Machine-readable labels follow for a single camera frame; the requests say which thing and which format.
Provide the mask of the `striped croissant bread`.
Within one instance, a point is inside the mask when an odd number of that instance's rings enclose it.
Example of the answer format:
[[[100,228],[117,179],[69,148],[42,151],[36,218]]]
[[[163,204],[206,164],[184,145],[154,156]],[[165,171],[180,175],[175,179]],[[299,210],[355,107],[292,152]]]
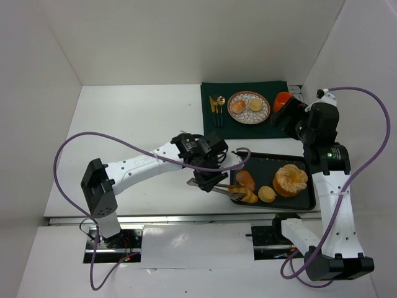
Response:
[[[258,197],[246,186],[230,186],[228,192],[231,200],[235,202],[255,204],[258,201]]]

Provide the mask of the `small pale round bun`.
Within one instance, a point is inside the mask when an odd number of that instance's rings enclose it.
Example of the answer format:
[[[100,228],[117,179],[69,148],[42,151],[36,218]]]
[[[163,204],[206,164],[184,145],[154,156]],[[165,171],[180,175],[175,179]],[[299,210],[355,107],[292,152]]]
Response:
[[[260,99],[254,98],[254,99],[251,99],[251,101],[249,102],[249,108],[250,108],[250,110],[252,110],[254,112],[259,112],[262,110],[263,104]]]

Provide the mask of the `metal tongs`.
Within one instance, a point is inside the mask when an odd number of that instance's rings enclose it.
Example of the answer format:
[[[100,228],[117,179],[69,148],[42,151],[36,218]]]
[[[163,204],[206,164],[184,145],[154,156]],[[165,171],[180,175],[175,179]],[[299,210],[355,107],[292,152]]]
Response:
[[[190,179],[187,181],[187,185],[189,186],[195,186],[198,187],[198,183],[196,182],[196,180],[194,178]],[[232,201],[242,201],[246,195],[244,193],[240,193],[240,192],[231,192],[231,191],[227,191],[218,187],[213,187],[211,192],[216,192],[222,195],[226,195],[228,196]]]

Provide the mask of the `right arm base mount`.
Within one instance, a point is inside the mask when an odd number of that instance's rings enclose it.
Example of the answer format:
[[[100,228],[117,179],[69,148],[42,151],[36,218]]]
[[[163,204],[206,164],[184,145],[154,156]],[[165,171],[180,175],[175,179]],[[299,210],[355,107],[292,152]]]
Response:
[[[254,259],[282,260],[298,251],[296,246],[281,233],[281,221],[287,219],[301,219],[298,214],[276,214],[268,225],[254,225],[251,231],[245,234],[252,240]]]

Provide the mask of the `brown oblong glazed bread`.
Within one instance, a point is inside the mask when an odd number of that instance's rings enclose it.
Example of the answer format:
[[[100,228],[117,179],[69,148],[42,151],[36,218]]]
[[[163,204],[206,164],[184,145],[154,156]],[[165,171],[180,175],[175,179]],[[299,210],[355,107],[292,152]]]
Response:
[[[254,192],[256,189],[255,182],[249,172],[242,170],[236,173],[235,175],[236,182],[249,189],[251,192]]]

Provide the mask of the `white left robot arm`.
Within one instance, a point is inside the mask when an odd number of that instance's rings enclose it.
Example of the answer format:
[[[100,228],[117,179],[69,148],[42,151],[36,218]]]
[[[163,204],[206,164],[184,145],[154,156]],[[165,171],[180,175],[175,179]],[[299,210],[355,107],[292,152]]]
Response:
[[[242,166],[241,157],[230,152],[217,133],[207,136],[181,133],[165,145],[134,158],[107,164],[99,158],[92,160],[82,178],[81,189],[102,241],[106,247],[116,248],[127,240],[116,213],[116,196],[124,190],[160,174],[191,168],[198,187],[210,192],[228,177],[231,168]]]

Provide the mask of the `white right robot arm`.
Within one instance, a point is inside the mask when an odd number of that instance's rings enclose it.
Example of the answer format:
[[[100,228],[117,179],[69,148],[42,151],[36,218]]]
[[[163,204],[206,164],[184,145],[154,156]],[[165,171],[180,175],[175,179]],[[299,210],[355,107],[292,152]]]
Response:
[[[339,111],[328,89],[317,92],[317,101],[307,105],[291,97],[274,113],[271,124],[303,144],[323,225],[318,238],[296,216],[279,220],[280,234],[304,256],[303,270],[311,281],[354,280],[375,269],[357,237],[350,198],[352,179],[349,154],[336,142]]]

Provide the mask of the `glazed round sesame bun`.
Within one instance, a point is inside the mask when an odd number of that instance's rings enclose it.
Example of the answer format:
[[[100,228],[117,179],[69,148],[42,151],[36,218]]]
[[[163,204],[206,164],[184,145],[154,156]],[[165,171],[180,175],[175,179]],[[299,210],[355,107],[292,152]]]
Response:
[[[246,108],[246,103],[244,100],[237,100],[231,106],[231,110],[235,114],[242,113],[245,110],[245,108]]]

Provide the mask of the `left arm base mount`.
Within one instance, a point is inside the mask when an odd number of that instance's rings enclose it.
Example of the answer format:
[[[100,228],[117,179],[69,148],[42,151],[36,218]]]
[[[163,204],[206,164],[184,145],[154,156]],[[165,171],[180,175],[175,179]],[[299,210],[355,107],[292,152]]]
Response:
[[[94,255],[97,229],[91,225],[89,219],[84,219],[79,224],[80,231],[87,236],[83,263],[89,264]],[[96,246],[95,263],[139,263],[141,261],[141,246],[143,240],[143,227],[136,225],[124,226],[121,235],[106,240],[101,233]]]

